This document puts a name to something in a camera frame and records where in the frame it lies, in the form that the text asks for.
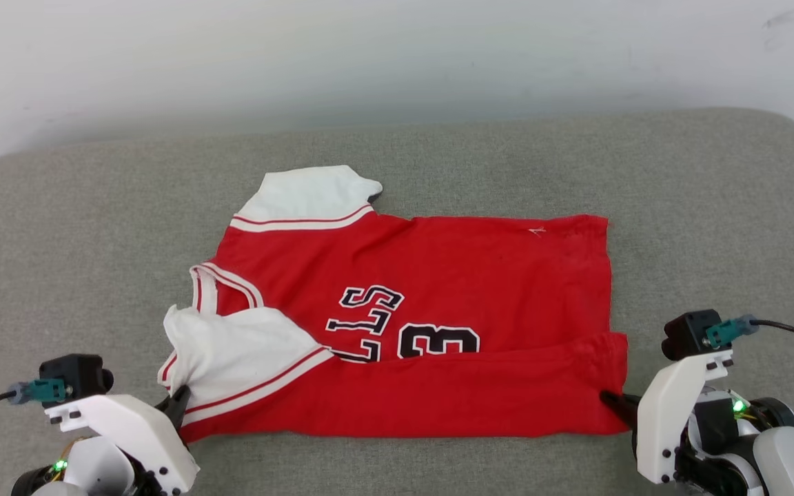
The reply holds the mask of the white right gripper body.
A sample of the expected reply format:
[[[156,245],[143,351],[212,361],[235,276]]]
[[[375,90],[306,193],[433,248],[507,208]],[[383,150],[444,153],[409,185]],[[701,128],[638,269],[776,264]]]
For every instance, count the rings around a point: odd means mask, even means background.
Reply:
[[[736,440],[730,393],[706,389],[727,376],[732,350],[692,355],[653,378],[637,409],[637,471],[654,484],[733,486],[736,472],[718,455]]]

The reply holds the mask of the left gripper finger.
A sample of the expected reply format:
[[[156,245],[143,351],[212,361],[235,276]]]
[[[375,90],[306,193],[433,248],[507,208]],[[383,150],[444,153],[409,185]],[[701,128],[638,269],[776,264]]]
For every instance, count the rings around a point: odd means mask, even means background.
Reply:
[[[161,412],[171,421],[176,431],[180,431],[183,426],[189,399],[190,388],[188,385],[182,385],[170,391],[168,397],[161,401]]]

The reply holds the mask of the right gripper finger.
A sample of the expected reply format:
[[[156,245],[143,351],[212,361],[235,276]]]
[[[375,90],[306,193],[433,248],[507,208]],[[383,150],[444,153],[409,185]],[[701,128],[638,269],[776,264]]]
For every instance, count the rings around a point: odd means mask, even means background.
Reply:
[[[630,393],[614,393],[607,390],[600,392],[600,401],[611,409],[631,430],[638,427],[638,408],[642,398]]]

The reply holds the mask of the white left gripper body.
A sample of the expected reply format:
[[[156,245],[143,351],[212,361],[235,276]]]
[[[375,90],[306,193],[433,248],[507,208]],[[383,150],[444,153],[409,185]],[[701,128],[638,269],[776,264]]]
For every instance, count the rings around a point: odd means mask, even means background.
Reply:
[[[93,395],[44,409],[61,431],[88,428],[126,459],[152,471],[168,495],[189,493],[199,466],[164,412],[125,393]]]

